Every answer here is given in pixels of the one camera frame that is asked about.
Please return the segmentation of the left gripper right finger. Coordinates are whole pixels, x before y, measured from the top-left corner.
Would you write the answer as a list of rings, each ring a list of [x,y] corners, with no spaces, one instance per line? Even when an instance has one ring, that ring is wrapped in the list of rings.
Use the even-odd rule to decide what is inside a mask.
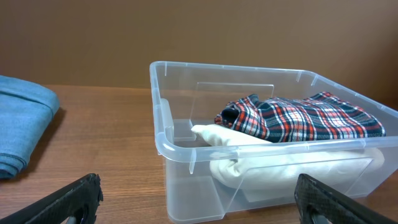
[[[397,224],[308,174],[299,175],[294,198],[301,224]]]

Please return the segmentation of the blue cloth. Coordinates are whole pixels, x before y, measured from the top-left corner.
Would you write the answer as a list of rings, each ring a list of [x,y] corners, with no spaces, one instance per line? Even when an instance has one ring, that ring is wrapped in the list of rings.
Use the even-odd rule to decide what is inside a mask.
[[[48,88],[1,76],[1,178],[24,170],[39,139],[60,107]]]

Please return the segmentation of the clear plastic storage bin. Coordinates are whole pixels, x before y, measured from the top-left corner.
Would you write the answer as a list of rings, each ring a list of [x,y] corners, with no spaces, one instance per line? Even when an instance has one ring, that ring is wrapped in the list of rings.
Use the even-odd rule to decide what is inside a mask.
[[[365,197],[397,170],[397,111],[307,70],[158,61],[150,65],[155,145],[165,159],[167,212],[174,223],[222,219],[229,212],[294,202],[295,185],[274,190],[227,187],[212,176],[210,161],[379,149],[383,165],[351,182],[329,185]],[[363,108],[384,126],[383,138],[211,146],[192,131],[213,124],[230,101],[250,94],[304,99],[328,91]]]

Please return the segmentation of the cream cloth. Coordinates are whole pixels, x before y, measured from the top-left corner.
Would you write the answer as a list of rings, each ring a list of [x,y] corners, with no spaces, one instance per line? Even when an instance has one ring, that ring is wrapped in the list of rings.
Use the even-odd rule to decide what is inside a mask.
[[[274,190],[295,185],[305,173],[328,184],[351,182],[364,169],[374,171],[384,163],[377,148],[359,151],[311,152],[279,156],[210,161],[212,176],[227,187]]]

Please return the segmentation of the plaid flannel cloth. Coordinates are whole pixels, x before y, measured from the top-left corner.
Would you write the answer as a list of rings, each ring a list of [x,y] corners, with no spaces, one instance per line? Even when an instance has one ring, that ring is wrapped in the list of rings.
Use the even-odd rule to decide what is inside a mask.
[[[384,126],[361,107],[323,91],[303,100],[256,94],[229,102],[215,124],[270,142],[384,137]]]

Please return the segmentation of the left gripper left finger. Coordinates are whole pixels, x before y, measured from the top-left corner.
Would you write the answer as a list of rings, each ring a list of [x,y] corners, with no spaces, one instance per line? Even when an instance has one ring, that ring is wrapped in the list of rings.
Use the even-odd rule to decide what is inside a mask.
[[[1,219],[4,224],[62,223],[73,217],[76,223],[94,224],[103,201],[98,174],[87,174],[16,213]]]

